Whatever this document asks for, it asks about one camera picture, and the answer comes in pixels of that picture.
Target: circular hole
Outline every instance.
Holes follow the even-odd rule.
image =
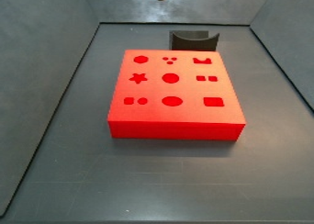
[[[175,74],[175,73],[165,73],[163,76],[161,76],[161,80],[168,83],[168,84],[173,84],[179,81],[179,75]]]
[[[163,99],[161,99],[161,103],[165,105],[165,106],[180,106],[183,104],[183,100],[180,97],[177,96],[165,96]]]
[[[137,100],[137,103],[139,103],[140,105],[147,104],[147,102],[148,102],[148,100],[147,100],[147,98],[144,98],[144,97],[141,97],[141,98]]]

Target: gray floor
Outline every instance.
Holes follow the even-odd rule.
[[[220,33],[247,118],[235,142],[113,140],[105,122],[125,49]],[[314,118],[247,27],[101,25],[2,221],[314,220]]]

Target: dark gray object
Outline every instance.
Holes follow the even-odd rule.
[[[169,50],[216,50],[219,33],[208,37],[207,30],[173,30],[169,34]]]
[[[0,216],[95,35],[85,0],[0,0]]]
[[[266,0],[88,0],[104,23],[248,25]]]
[[[124,50],[165,50],[180,29],[220,33],[216,51],[247,118],[241,136],[113,140],[105,118]],[[310,223],[312,129],[250,28],[101,25],[2,220]]]
[[[314,110],[314,0],[267,0],[251,29]]]

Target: black shape block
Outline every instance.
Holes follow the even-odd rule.
[[[219,33],[208,37],[207,30],[171,31],[171,50],[216,51]]]

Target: oval hole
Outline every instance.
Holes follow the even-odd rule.
[[[183,104],[183,100],[180,97],[177,96],[165,96],[163,99],[161,99],[161,103],[165,105],[165,106],[180,106]]]
[[[175,74],[175,73],[165,73],[163,76],[161,76],[161,79],[165,83],[168,84],[173,84],[179,81],[179,75]]]

